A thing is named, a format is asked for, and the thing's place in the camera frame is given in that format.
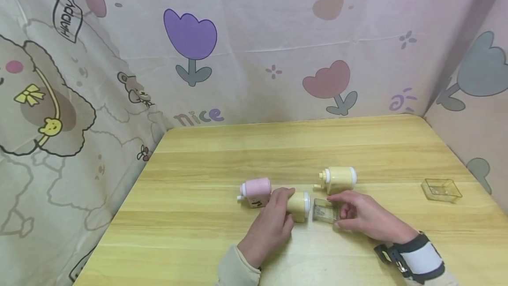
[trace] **wood grain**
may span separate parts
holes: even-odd
[[[76,285],[213,285],[218,261],[258,213],[237,203],[238,186],[268,177],[274,188],[324,198],[312,184],[328,166],[354,166],[356,189],[426,232],[461,285],[506,285],[507,216],[410,115],[170,130]],[[464,197],[428,201],[425,178],[453,179]],[[375,245],[328,223],[297,223],[265,262],[260,285],[404,285]]]

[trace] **hand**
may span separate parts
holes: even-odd
[[[362,232],[385,242],[404,244],[418,232],[384,209],[371,196],[354,191],[344,191],[328,197],[332,202],[345,202],[340,209],[340,220],[335,226],[344,230]]]
[[[274,190],[268,204],[261,209],[259,215],[238,243],[238,250],[254,268],[261,263],[274,249],[286,242],[293,229],[293,217],[286,213],[288,199],[295,189],[278,188]]]

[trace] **pink cap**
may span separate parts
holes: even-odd
[[[240,186],[241,196],[268,196],[271,193],[272,185],[268,178],[247,180]]]

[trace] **pink pencil sharpener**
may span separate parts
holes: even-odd
[[[240,186],[240,195],[237,200],[246,199],[251,208],[262,208],[270,201],[272,185],[270,179],[260,178],[245,181]]]

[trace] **sign with text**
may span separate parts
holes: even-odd
[[[56,0],[53,8],[53,25],[61,36],[76,43],[82,24],[83,10],[74,0]]]

